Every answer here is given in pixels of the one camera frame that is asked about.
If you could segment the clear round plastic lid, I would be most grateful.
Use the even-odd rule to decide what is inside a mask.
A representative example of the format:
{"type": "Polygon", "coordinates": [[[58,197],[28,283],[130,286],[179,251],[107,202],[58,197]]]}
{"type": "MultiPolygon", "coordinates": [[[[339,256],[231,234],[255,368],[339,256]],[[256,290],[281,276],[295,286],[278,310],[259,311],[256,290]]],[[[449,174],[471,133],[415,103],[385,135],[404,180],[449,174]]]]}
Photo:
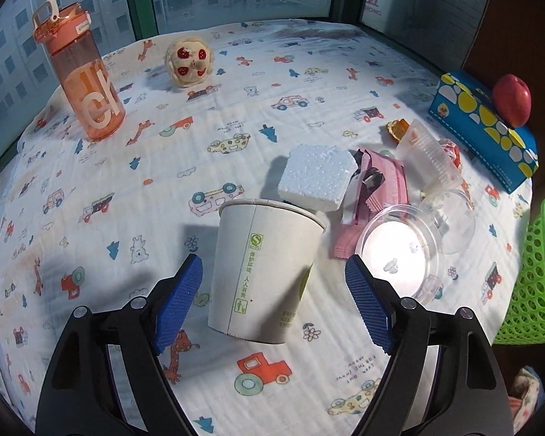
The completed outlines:
{"type": "Polygon", "coordinates": [[[427,305],[443,287],[439,234],[414,206],[380,211],[361,232],[355,253],[372,276],[389,282],[398,296],[427,305]]]}

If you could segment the white paper cup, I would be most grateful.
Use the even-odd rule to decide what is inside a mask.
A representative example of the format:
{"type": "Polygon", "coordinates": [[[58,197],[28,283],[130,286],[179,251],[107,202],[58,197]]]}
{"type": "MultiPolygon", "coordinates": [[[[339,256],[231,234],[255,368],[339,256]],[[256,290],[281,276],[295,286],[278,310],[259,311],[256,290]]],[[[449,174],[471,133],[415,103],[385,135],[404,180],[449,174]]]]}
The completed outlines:
{"type": "Polygon", "coordinates": [[[232,200],[219,210],[210,329],[281,344],[306,289],[326,225],[273,200],[232,200]]]}

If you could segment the pink snack wrapper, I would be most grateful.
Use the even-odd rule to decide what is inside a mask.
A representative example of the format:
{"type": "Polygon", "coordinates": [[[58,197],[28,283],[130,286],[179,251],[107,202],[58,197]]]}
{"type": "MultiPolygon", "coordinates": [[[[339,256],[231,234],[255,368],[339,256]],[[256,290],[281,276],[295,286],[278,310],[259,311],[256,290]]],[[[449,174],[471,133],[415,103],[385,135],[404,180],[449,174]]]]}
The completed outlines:
{"type": "Polygon", "coordinates": [[[332,256],[348,259],[355,252],[365,226],[385,208],[408,205],[404,164],[367,149],[353,155],[357,164],[343,199],[342,218],[332,256]]]}

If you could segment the white styrofoam block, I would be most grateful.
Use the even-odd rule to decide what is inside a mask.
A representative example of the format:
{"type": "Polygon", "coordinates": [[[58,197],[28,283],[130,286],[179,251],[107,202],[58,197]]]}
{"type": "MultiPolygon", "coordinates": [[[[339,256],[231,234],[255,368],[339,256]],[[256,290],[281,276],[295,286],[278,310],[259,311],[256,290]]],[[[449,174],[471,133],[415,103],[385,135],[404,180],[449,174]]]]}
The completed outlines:
{"type": "Polygon", "coordinates": [[[300,145],[289,153],[278,196],[303,209],[337,211],[356,170],[357,163],[347,150],[300,145]]]}

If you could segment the red white candy wrapper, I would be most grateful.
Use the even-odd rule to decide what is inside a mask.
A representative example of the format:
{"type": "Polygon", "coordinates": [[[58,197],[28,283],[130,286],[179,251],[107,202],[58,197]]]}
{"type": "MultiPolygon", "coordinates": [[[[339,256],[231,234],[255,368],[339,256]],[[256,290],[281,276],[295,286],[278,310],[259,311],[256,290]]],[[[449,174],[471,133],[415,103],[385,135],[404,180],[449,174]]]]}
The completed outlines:
{"type": "Polygon", "coordinates": [[[447,157],[452,161],[452,164],[459,172],[463,170],[461,152],[456,143],[449,139],[440,139],[438,144],[442,147],[447,157]]]}

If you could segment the green plastic mesh basket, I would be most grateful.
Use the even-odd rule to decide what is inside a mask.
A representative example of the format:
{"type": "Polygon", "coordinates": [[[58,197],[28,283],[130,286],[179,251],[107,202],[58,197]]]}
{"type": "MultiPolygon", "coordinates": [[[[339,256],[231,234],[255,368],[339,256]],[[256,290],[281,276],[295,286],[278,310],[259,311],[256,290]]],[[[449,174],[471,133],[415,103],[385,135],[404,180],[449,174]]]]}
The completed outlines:
{"type": "Polygon", "coordinates": [[[545,200],[528,226],[519,276],[494,343],[504,346],[545,343],[545,200]]]}

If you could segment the pink patterned cloth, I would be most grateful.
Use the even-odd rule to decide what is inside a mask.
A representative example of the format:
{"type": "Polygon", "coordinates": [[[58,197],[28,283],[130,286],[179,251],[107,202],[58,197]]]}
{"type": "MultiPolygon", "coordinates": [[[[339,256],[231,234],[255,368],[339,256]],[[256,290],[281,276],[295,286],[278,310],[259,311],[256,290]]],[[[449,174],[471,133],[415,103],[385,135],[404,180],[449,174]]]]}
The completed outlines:
{"type": "Polygon", "coordinates": [[[509,391],[509,404],[515,434],[531,419],[544,401],[545,388],[541,377],[530,366],[521,368],[509,391]]]}

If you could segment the cartoon print white bed sheet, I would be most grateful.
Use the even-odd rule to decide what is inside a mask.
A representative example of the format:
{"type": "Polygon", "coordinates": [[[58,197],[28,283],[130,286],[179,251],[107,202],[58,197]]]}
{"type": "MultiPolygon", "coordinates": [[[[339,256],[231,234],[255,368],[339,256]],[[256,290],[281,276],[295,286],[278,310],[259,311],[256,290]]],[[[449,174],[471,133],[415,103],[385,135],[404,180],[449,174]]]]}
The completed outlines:
{"type": "MultiPolygon", "coordinates": [[[[213,77],[198,98],[172,87],[163,55],[171,36],[106,58],[127,104],[121,128],[86,139],[55,93],[37,110],[0,174],[0,369],[16,418],[35,425],[39,390],[72,309],[107,310],[172,275],[189,253],[213,269],[216,208],[193,198],[274,198],[289,152],[301,145],[391,152],[386,125],[428,114],[437,77],[352,26],[286,20],[211,29],[213,77]]],[[[337,214],[288,342],[263,347],[284,361],[286,385],[237,394],[237,360],[255,351],[207,326],[200,298],[184,328],[193,348],[175,391],[202,435],[347,435],[357,417],[330,414],[337,397],[379,374],[332,258],[337,214]]]]}

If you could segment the blue yellow dotted shoe box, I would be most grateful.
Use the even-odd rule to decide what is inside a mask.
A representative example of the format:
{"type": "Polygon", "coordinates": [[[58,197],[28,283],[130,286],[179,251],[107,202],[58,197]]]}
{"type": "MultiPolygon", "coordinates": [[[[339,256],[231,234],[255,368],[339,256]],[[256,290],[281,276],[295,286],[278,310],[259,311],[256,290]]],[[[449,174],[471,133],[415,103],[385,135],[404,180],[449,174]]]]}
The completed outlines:
{"type": "Polygon", "coordinates": [[[510,127],[495,112],[490,90],[464,70],[440,77],[429,114],[493,173],[506,192],[514,192],[538,170],[532,132],[510,127]]]}

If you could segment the orange water bottle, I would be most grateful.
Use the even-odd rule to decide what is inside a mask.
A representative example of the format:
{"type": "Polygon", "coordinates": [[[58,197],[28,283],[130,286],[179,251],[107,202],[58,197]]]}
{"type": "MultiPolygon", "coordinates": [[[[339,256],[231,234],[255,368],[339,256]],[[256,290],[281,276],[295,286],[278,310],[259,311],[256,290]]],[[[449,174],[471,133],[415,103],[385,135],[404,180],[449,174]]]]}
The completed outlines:
{"type": "Polygon", "coordinates": [[[47,51],[62,91],[88,139],[101,141],[122,125],[126,110],[79,3],[45,0],[33,13],[33,37],[47,51]]]}

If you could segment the small cream plush toy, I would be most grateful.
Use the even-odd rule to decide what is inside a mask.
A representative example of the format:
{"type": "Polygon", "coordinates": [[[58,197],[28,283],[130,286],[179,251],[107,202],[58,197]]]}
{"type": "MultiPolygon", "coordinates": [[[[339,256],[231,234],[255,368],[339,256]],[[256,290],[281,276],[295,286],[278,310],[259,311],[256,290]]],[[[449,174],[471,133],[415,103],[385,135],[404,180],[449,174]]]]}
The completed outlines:
{"type": "Polygon", "coordinates": [[[204,82],[213,70],[214,54],[198,36],[171,43],[164,55],[164,65],[172,82],[180,88],[204,82]]]}

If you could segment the red apple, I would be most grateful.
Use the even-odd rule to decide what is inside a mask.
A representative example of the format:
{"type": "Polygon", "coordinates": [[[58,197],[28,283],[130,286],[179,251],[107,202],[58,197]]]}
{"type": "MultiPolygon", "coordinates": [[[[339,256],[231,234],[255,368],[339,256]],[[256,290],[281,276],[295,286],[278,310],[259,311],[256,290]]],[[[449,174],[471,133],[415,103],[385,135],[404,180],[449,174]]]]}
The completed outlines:
{"type": "Polygon", "coordinates": [[[511,127],[524,126],[531,115],[532,97],[528,85],[513,74],[502,76],[491,91],[493,106],[511,127]]]}

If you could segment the brown wooden headboard panel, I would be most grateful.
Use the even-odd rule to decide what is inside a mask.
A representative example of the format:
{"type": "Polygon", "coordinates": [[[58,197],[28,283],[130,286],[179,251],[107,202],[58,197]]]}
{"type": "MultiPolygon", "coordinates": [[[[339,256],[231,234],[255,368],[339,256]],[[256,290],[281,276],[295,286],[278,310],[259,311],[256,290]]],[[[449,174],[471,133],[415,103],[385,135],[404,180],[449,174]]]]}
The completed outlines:
{"type": "Polygon", "coordinates": [[[527,84],[532,96],[527,126],[540,160],[534,185],[545,183],[545,0],[487,0],[463,68],[488,88],[507,74],[527,84]]]}

